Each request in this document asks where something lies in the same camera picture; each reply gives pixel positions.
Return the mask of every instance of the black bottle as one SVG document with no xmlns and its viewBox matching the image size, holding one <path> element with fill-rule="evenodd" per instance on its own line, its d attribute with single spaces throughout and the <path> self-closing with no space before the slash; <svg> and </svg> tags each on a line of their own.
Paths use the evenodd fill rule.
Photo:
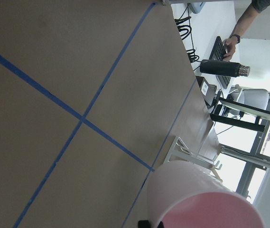
<svg viewBox="0 0 270 228">
<path fill-rule="evenodd" d="M 204 59 L 200 64 L 200 72 L 228 77 L 247 77 L 250 73 L 250 67 L 240 63 Z"/>
</svg>

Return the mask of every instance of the pink cup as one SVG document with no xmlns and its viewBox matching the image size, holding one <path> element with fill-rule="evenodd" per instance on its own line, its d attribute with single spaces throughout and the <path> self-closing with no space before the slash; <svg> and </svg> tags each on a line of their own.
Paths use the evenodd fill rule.
<svg viewBox="0 0 270 228">
<path fill-rule="evenodd" d="M 161 165 L 148 183 L 152 228 L 264 228 L 257 210 L 241 195 L 186 161 Z"/>
</svg>

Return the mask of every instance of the wristwatch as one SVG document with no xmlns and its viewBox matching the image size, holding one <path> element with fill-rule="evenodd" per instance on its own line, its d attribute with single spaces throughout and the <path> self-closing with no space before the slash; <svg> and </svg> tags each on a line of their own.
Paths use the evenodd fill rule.
<svg viewBox="0 0 270 228">
<path fill-rule="evenodd" d="M 233 35 L 230 36 L 230 38 L 231 38 L 231 37 L 237 37 L 237 44 L 240 43 L 240 36 L 239 36 L 239 35 L 233 34 Z"/>
</svg>

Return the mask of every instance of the dark shirt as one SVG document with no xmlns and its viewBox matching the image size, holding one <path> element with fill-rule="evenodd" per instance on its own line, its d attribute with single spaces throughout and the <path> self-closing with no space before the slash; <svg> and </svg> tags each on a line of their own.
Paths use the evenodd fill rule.
<svg viewBox="0 0 270 228">
<path fill-rule="evenodd" d="M 261 13 L 270 5 L 270 0 L 252 0 L 252 6 Z"/>
</svg>

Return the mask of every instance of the keyboard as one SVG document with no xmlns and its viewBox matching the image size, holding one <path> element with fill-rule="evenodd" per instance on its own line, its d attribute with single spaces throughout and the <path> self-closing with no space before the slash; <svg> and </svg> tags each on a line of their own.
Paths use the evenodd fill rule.
<svg viewBox="0 0 270 228">
<path fill-rule="evenodd" d="M 222 61 L 224 54 L 226 54 L 226 51 L 224 49 L 222 40 L 220 36 L 217 36 L 209 59 Z M 216 77 L 218 78 L 218 81 L 222 85 L 223 89 L 226 89 L 230 83 L 231 78 L 221 75 L 216 75 Z"/>
</svg>

